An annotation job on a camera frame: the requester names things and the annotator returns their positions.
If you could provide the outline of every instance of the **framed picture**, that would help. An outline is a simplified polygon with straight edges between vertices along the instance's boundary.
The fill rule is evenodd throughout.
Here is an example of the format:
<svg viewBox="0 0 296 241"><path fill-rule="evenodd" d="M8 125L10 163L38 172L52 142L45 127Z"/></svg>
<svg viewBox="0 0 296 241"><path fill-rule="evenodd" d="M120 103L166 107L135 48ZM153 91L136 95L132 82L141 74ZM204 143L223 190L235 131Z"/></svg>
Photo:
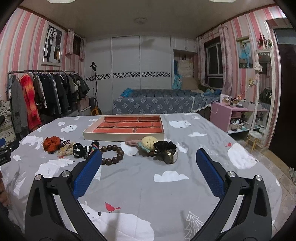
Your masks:
<svg viewBox="0 0 296 241"><path fill-rule="evenodd" d="M42 52L42 65L61 66L65 30L48 24Z"/></svg>
<svg viewBox="0 0 296 241"><path fill-rule="evenodd" d="M249 36L237 39L237 52L240 69L252 69L253 58Z"/></svg>

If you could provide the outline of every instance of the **ceiling light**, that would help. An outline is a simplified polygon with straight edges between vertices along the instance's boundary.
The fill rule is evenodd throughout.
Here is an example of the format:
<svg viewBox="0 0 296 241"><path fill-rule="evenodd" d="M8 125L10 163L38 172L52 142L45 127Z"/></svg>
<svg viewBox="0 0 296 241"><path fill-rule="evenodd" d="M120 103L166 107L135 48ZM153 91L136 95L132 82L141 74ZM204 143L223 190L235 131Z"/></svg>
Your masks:
<svg viewBox="0 0 296 241"><path fill-rule="evenodd" d="M211 2L235 2L236 0L209 0Z"/></svg>
<svg viewBox="0 0 296 241"><path fill-rule="evenodd" d="M50 3L71 3L75 0L48 0Z"/></svg>
<svg viewBox="0 0 296 241"><path fill-rule="evenodd" d="M145 19L145 18L136 18L135 20L134 20L134 23L136 23L136 24L138 24L138 25L143 25L143 24L145 24L147 22L147 19Z"/></svg>

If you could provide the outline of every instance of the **red brick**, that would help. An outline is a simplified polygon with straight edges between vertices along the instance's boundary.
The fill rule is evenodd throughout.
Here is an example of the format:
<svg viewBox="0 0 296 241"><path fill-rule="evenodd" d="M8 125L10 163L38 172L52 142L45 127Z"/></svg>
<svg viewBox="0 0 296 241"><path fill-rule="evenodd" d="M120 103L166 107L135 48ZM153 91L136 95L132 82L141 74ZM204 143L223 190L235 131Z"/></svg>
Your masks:
<svg viewBox="0 0 296 241"><path fill-rule="evenodd" d="M152 123L152 126L153 126L153 127L161 127L161 124L160 124L159 121L158 121L158 122L153 122L153 123Z"/></svg>
<svg viewBox="0 0 296 241"><path fill-rule="evenodd" d="M114 127L116 125L116 123L109 123L109 122L103 122L101 123L98 128L105 128L105 127Z"/></svg>
<svg viewBox="0 0 296 241"><path fill-rule="evenodd" d="M140 121L159 121L159 116L140 117Z"/></svg>
<svg viewBox="0 0 296 241"><path fill-rule="evenodd" d="M138 117L105 117L105 122L136 122Z"/></svg>
<svg viewBox="0 0 296 241"><path fill-rule="evenodd" d="M133 128L97 128L95 133L133 133Z"/></svg>
<svg viewBox="0 0 296 241"><path fill-rule="evenodd" d="M162 133L161 128L137 128L136 133Z"/></svg>
<svg viewBox="0 0 296 241"><path fill-rule="evenodd" d="M116 127L152 127L151 122L119 122Z"/></svg>

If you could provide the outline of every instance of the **ceiling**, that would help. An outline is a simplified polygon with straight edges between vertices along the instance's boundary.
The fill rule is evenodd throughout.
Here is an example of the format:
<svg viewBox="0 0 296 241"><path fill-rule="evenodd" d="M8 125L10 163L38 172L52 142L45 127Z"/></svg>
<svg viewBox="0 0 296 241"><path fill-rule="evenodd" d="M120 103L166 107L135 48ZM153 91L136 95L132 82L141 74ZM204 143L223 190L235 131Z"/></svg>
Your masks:
<svg viewBox="0 0 296 241"><path fill-rule="evenodd" d="M88 40L133 34L165 34L195 39L221 22L273 0L76 0L50 3L24 0L21 6L40 13ZM144 25L134 23L146 18Z"/></svg>

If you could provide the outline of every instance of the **white wardrobe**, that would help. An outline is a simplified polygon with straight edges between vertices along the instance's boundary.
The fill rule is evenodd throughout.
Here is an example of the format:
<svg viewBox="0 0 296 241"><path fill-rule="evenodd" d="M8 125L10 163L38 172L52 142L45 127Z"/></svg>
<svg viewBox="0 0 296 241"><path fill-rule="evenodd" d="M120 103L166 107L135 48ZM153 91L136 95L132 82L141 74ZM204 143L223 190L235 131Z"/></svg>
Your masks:
<svg viewBox="0 0 296 241"><path fill-rule="evenodd" d="M171 89L172 53L170 37L128 36L88 42L85 76L93 91L97 65L97 100L103 114L110 114L113 101L126 89Z"/></svg>

